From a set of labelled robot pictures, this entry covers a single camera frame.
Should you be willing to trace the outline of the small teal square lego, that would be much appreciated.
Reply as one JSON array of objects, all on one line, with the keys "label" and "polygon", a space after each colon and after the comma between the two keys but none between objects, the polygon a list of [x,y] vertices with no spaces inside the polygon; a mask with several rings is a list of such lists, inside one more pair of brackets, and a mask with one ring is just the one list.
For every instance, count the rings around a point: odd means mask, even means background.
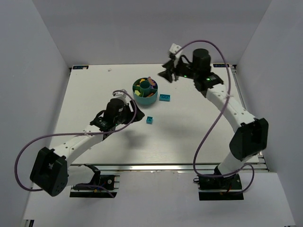
[{"label": "small teal square lego", "polygon": [[146,118],[146,123],[147,123],[147,124],[152,124],[152,123],[153,123],[153,117],[147,116],[147,118]]}]

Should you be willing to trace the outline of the light green small lego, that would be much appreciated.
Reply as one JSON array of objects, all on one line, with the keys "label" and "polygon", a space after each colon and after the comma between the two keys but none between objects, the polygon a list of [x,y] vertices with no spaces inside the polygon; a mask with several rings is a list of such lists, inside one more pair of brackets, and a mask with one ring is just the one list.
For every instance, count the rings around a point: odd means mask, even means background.
[{"label": "light green small lego", "polygon": [[135,90],[134,90],[134,93],[135,93],[137,96],[141,96],[140,91],[139,91],[139,90],[137,90],[137,89],[135,89]]}]

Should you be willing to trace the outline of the teal long lego brick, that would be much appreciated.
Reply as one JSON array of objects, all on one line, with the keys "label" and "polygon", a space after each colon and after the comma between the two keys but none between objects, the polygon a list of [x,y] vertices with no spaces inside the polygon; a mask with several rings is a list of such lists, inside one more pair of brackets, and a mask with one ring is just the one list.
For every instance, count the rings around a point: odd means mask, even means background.
[{"label": "teal long lego brick", "polygon": [[170,95],[167,94],[160,94],[159,95],[159,100],[164,101],[164,102],[169,102],[170,101]]}]

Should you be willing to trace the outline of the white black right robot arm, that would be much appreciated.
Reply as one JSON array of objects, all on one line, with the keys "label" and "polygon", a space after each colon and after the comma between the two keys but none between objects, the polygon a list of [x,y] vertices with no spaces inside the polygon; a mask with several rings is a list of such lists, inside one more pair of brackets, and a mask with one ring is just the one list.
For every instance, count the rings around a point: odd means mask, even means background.
[{"label": "white black right robot arm", "polygon": [[211,57],[206,49],[195,49],[192,61],[183,62],[184,55],[179,45],[172,44],[169,49],[170,60],[163,64],[164,71],[158,73],[168,82],[179,77],[192,79],[195,88],[224,116],[231,125],[234,136],[230,141],[230,152],[214,170],[216,178],[235,175],[252,156],[267,147],[268,121],[258,119],[249,113],[234,97],[230,95],[231,86],[214,72]]}]

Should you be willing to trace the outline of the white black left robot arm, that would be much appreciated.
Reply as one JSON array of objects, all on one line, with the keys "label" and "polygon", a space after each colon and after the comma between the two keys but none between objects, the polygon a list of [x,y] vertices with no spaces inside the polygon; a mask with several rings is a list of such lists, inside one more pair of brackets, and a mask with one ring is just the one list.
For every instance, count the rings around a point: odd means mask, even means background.
[{"label": "white black left robot arm", "polygon": [[98,168],[87,164],[73,166],[72,163],[113,134],[117,126],[138,122],[144,116],[135,101],[127,103],[112,98],[106,109],[97,113],[80,135],[55,148],[42,148],[37,154],[30,180],[52,197],[60,194],[67,186],[105,191]]}]

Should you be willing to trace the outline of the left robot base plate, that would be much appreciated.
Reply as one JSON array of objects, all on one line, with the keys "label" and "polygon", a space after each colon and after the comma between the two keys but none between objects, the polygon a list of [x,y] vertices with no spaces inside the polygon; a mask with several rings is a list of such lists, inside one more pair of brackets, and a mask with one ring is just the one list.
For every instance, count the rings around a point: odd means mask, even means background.
[{"label": "left robot base plate", "polygon": [[97,186],[71,187],[71,198],[110,198],[116,197],[120,184],[120,175],[101,175]]}]

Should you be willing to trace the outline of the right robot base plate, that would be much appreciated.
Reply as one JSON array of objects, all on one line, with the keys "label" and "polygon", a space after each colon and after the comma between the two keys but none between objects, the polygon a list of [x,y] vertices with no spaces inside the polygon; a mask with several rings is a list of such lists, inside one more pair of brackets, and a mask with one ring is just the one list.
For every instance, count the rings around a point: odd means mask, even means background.
[{"label": "right robot base plate", "polygon": [[200,201],[241,201],[244,200],[242,184],[238,174],[230,177],[197,177],[193,182],[198,186]]}]

